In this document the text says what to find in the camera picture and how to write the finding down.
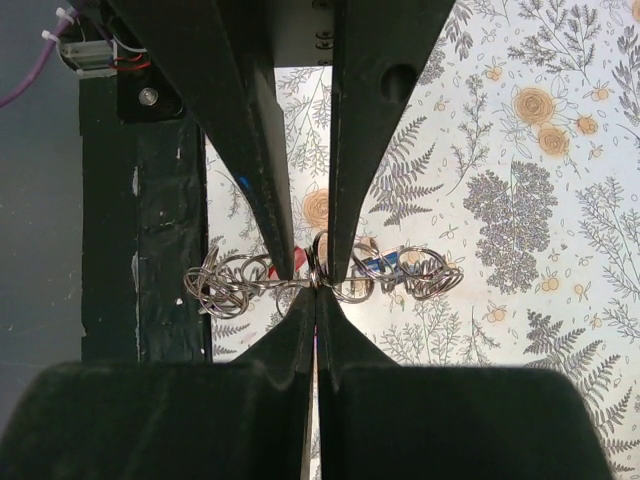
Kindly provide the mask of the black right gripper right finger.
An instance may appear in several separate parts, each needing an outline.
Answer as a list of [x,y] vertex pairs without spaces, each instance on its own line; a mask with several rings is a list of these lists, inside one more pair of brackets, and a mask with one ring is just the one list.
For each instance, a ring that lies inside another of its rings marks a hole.
[[524,367],[409,367],[318,290],[321,471],[326,479],[608,479],[569,380]]

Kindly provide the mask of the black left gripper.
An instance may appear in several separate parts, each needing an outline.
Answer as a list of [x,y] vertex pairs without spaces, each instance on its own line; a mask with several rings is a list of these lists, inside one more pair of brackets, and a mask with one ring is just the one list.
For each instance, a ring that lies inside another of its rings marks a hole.
[[111,6],[211,140],[282,279],[294,272],[294,239],[274,67],[332,64],[327,260],[330,279],[344,279],[361,207],[453,2]]

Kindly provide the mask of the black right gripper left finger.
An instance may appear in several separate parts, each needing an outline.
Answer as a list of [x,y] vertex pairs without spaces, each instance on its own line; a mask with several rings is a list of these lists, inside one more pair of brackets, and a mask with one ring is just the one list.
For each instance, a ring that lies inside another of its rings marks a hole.
[[64,363],[1,439],[5,479],[305,479],[315,293],[228,363]]

